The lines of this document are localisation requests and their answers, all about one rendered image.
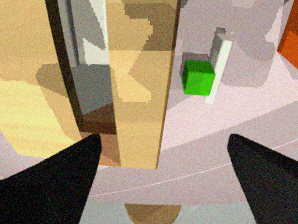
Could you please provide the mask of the green block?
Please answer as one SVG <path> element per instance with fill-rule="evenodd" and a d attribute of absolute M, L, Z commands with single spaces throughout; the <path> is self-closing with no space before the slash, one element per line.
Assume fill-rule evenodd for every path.
<path fill-rule="evenodd" d="M 185 60 L 181 80 L 186 95 L 208 96 L 214 79 L 216 79 L 216 72 L 210 61 Z"/>

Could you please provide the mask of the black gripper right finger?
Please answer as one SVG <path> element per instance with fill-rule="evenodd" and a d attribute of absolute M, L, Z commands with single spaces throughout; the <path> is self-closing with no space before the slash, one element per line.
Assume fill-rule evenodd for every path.
<path fill-rule="evenodd" d="M 298 161 L 237 133 L 226 148 L 255 222 L 298 224 Z"/>

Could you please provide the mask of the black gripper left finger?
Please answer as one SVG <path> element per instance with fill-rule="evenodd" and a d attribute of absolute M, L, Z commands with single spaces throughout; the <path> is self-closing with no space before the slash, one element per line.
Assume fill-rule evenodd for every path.
<path fill-rule="evenodd" d="M 0 224 L 78 224 L 100 163 L 101 136 L 0 180 Z"/>

